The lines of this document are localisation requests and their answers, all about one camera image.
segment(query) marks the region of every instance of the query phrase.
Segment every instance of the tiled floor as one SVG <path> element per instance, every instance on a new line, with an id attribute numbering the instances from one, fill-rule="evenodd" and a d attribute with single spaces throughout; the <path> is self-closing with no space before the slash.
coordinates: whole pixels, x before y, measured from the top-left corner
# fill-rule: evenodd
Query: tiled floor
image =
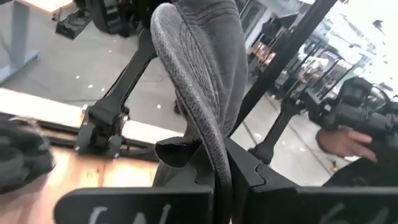
<path id="1" fill-rule="evenodd" d="M 0 6 L 0 30 L 9 40 L 11 3 Z M 74 41 L 54 33 L 50 15 L 32 10 L 29 49 L 40 50 L 39 59 L 9 79 L 2 87 L 73 105 L 92 103 L 104 94 L 137 50 L 137 38 L 102 34 L 90 24 Z M 0 50 L 0 66 L 7 64 Z M 185 121 L 174 114 L 174 88 L 159 62 L 154 60 L 131 93 L 127 105 L 131 118 L 183 132 Z M 277 116 L 278 104 L 263 98 L 233 139 L 248 149 L 264 138 Z M 301 185 L 321 185 L 330 176 L 331 162 L 314 141 L 316 126 L 294 118 L 277 143 L 272 168 Z"/>

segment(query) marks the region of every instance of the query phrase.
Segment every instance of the gray desk leg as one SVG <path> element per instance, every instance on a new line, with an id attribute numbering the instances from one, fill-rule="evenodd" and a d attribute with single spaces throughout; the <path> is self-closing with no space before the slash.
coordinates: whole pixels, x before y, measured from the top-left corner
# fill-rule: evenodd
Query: gray desk leg
<path id="1" fill-rule="evenodd" d="M 14 1 L 12 10 L 10 64 L 0 69 L 0 83 L 4 83 L 39 54 L 36 50 L 26 53 L 29 7 Z"/>

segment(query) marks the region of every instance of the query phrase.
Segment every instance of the white floor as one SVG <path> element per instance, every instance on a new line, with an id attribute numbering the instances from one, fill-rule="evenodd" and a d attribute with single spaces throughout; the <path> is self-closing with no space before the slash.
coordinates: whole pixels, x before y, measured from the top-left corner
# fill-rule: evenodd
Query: white floor
<path id="1" fill-rule="evenodd" d="M 119 75 L 137 50 L 137 38 L 122 39 L 102 34 L 93 24 L 74 41 L 54 34 L 50 16 L 32 10 L 29 49 L 40 51 L 39 59 L 10 78 L 2 87 L 74 105 L 93 103 Z M 0 30 L 9 41 L 11 3 L 0 6 Z M 7 64 L 0 50 L 0 67 Z M 174 88 L 159 62 L 149 65 L 131 93 L 127 105 L 131 118 L 183 132 L 185 121 L 174 114 Z M 264 139 L 278 114 L 279 104 L 263 98 L 234 133 L 245 149 Z M 331 175 L 332 156 L 322 153 L 314 140 L 317 127 L 305 117 L 292 120 L 277 143 L 272 168 L 300 185 L 321 185 Z"/>

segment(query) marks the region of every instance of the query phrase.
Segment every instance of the gray fabric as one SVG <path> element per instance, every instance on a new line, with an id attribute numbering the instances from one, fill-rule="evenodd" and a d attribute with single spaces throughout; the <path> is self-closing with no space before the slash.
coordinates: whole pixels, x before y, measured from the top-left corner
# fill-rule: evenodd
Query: gray fabric
<path id="1" fill-rule="evenodd" d="M 178 0 L 161 4 L 152 15 L 151 33 L 175 86 L 178 105 L 187 111 L 185 136 L 201 138 L 223 187 L 224 202 L 231 200 L 223 138 L 236 121 L 248 74 L 235 2 Z M 156 178 L 170 172 L 161 164 Z"/>

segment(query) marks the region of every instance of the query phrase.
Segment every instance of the person's hand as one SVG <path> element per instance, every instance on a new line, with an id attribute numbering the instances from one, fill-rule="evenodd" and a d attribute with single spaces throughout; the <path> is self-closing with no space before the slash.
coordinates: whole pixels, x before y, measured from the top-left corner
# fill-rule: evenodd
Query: person's hand
<path id="1" fill-rule="evenodd" d="M 359 156 L 377 162 L 375 153 L 364 146 L 372 142 L 372 137 L 357 131 L 346 128 L 336 131 L 320 130 L 317 140 L 326 153 L 340 157 Z"/>

